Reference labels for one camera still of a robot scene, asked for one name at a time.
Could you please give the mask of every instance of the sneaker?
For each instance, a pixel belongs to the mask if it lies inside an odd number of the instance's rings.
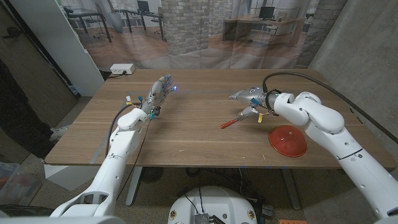
[[[65,134],[69,126],[70,125],[66,125],[62,128],[52,128],[51,131],[53,131],[53,134],[50,137],[50,141],[58,141],[63,136],[63,134]]]

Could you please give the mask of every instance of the red plastic dome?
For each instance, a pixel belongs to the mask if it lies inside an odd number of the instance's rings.
[[[302,156],[307,150],[304,135],[295,127],[282,125],[273,128],[268,135],[271,146],[284,156]]]

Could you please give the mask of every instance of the table leg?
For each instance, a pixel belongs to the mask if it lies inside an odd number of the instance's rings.
[[[109,40],[109,43],[112,43],[111,36],[109,34],[109,31],[108,31],[108,27],[106,26],[106,23],[105,23],[105,17],[103,15],[100,15],[100,16],[101,16],[101,19],[102,19],[102,23],[104,24],[106,36],[107,36],[107,38]]]
[[[285,186],[287,189],[287,193],[289,195],[290,203],[292,204],[292,208],[294,210],[300,210],[301,204],[299,200],[299,195],[297,193],[297,189],[294,183],[293,174],[291,169],[281,169],[282,177],[285,182]]]
[[[126,12],[126,19],[127,19],[127,25],[129,26],[129,30],[131,32],[131,25],[130,25],[130,19],[129,19],[129,13]]]
[[[144,30],[147,30],[147,27],[145,26],[145,22],[144,22],[144,16],[141,15],[141,21],[142,21],[142,25],[144,26]]]
[[[129,187],[129,193],[126,198],[126,205],[131,206],[136,198],[136,193],[138,190],[139,179],[141,177],[142,167],[134,167],[131,176],[131,183]]]
[[[164,36],[163,36],[163,27],[162,27],[162,19],[159,18],[159,27],[160,27],[160,36],[162,37],[162,40],[165,41]]]
[[[83,21],[83,18],[81,18],[81,16],[79,16],[80,22],[81,22],[81,26],[83,26],[83,29],[85,30],[86,33],[88,33],[87,28],[86,28],[86,24]]]

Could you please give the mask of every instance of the screwdriver handle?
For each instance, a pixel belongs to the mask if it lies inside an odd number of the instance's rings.
[[[223,129],[223,128],[226,128],[226,127],[228,127],[229,125],[231,125],[231,124],[233,124],[233,123],[235,123],[235,122],[236,122],[236,119],[233,119],[232,121],[228,121],[227,123],[221,125],[221,128],[222,128],[222,129]]]

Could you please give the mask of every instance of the computer monitor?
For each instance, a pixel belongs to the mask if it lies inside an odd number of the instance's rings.
[[[149,6],[147,1],[137,1],[138,10],[141,12],[149,12]]]
[[[261,7],[260,16],[259,18],[265,19],[272,19],[274,15],[275,7]]]

